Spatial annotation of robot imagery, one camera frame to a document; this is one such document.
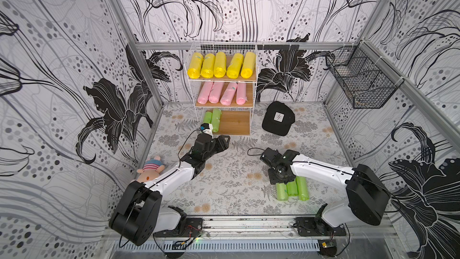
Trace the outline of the pink trash bag roll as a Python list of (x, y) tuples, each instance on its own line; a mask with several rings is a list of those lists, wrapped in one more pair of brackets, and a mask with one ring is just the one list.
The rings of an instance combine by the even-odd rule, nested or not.
[(239, 82), (236, 90), (236, 103), (240, 106), (247, 102), (247, 87), (245, 82)]
[(211, 90), (213, 87), (213, 82), (204, 82), (200, 93), (198, 94), (197, 103), (198, 104), (206, 104), (208, 102)]
[(208, 101), (213, 104), (220, 102), (220, 95), (224, 88), (224, 82), (214, 82), (211, 88), (210, 94), (208, 96)]
[(233, 98), (236, 94), (238, 83), (231, 82), (227, 85), (225, 92), (223, 93), (220, 103), (223, 106), (230, 106), (232, 104)]

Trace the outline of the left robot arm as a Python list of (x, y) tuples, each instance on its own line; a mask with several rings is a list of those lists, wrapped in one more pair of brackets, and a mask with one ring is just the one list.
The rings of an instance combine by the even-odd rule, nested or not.
[(229, 145), (228, 135), (214, 138), (199, 134), (194, 146), (179, 158), (174, 169), (157, 179), (145, 183), (133, 181), (127, 186), (109, 220), (109, 227), (136, 246), (162, 231), (181, 235), (186, 228), (186, 213), (174, 206), (161, 207), (163, 197), (197, 177), (206, 161), (226, 151)]

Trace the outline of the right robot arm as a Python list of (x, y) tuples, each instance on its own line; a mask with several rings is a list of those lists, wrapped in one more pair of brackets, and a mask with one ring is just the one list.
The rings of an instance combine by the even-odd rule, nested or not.
[(368, 166), (339, 166), (312, 159), (297, 151), (279, 153), (267, 148), (260, 160), (268, 166), (270, 183), (289, 183), (305, 177), (331, 186), (345, 194), (333, 204), (323, 205), (315, 215), (316, 228), (336, 228), (352, 221), (380, 225), (391, 192)]

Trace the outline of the yellow trash bag roll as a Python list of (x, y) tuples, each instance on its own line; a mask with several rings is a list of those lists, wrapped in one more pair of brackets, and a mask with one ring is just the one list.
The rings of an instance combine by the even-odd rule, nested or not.
[(226, 75), (226, 54), (223, 52), (218, 52), (215, 56), (214, 67), (213, 67), (214, 77), (223, 78)]
[(237, 79), (240, 75), (240, 70), (242, 68), (244, 61), (244, 56), (241, 53), (236, 53), (230, 62), (229, 67), (227, 68), (226, 76), (230, 79)]
[(195, 52), (190, 57), (188, 67), (188, 77), (190, 79), (198, 79), (201, 75), (201, 67), (204, 61), (204, 56), (201, 53)]
[(244, 57), (242, 69), (241, 69), (241, 76), (244, 79), (249, 79), (252, 77), (256, 65), (256, 54), (254, 52), (247, 52), (246, 56)]
[(214, 63), (215, 63), (215, 55), (212, 53), (208, 53), (203, 60), (202, 67), (201, 67), (201, 76), (205, 79), (211, 79), (214, 77)]

